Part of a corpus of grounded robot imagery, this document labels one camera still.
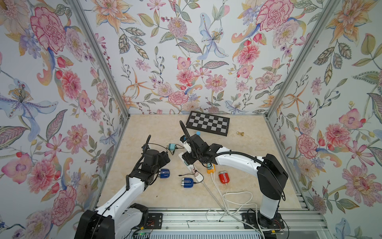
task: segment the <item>black mounting plate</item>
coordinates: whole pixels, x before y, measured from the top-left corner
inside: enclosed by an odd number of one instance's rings
[[[257,228],[257,229],[259,228],[257,226],[257,223],[256,223],[256,214],[255,213],[242,213],[241,214],[241,219],[243,221],[245,221],[246,223],[251,224],[255,228]],[[281,227],[281,229],[284,229],[285,225],[284,225],[284,221],[281,218],[281,214],[277,213],[277,216],[274,219],[273,224],[269,225],[268,229],[280,229],[280,227]],[[253,229],[253,228],[251,228],[250,226],[244,224],[244,229]]]

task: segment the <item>chessboard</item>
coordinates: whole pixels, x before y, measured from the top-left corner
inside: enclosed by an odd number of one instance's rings
[[[191,111],[186,128],[227,136],[230,118]]]

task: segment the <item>wall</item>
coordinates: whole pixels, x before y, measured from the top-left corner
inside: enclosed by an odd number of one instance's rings
[[[0,1],[0,238],[73,238],[125,118],[64,1]]]
[[[379,1],[342,1],[271,117],[308,203],[337,239],[382,234],[381,10]]]
[[[271,105],[323,2],[81,4],[130,113],[252,114]]]

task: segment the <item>blue object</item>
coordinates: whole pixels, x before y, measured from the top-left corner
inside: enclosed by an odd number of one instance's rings
[[[168,169],[160,169],[159,170],[159,177],[161,179],[166,179],[170,176],[170,170]]]
[[[169,149],[170,151],[174,151],[174,150],[175,150],[175,144],[174,144],[174,143],[169,144],[169,145],[168,145],[168,149]]]
[[[192,178],[184,177],[182,178],[181,186],[184,188],[190,188],[194,186],[194,181]]]

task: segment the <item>beige tabletop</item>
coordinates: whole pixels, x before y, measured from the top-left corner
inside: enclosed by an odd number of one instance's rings
[[[233,151],[240,151],[253,156],[265,156],[267,153],[273,154],[283,165],[262,116],[224,116],[230,118],[228,136],[201,131],[200,136],[207,144],[221,144]],[[185,124],[187,118],[188,115],[132,115],[107,177],[98,206],[104,204],[125,185],[125,177],[131,172],[135,163],[141,157],[141,147],[144,145],[149,134],[151,134],[150,143],[160,144],[165,147],[169,143],[180,144],[179,138],[183,135],[183,132],[179,125],[179,120],[182,120]],[[188,131],[190,135],[196,133],[196,130],[188,129]],[[238,135],[237,131],[244,132],[244,136]],[[160,152],[164,150],[156,145],[150,145],[150,148]],[[171,161],[164,168],[170,170],[170,177],[167,179],[158,178],[153,185],[149,186],[135,199],[135,203],[155,208],[219,208],[218,204],[202,184],[195,184],[192,188],[183,188],[180,185],[183,177],[178,175],[189,173],[188,168],[178,156],[181,152],[185,152],[185,150],[177,149],[174,155],[169,154]],[[194,165],[205,177],[206,185],[220,200],[220,203],[222,203],[211,176],[207,174],[206,168],[198,161]],[[227,187],[220,182],[218,175],[215,175],[216,183],[223,193],[226,191],[250,191],[253,193],[251,202],[261,206],[262,193],[256,177],[232,167],[215,166],[217,173],[226,170],[230,178]],[[300,209],[300,203],[290,180],[288,180],[284,192],[286,201],[280,202],[280,209]],[[249,195],[228,195],[227,199],[244,203],[249,199]],[[237,206],[230,204],[230,208],[237,208]]]

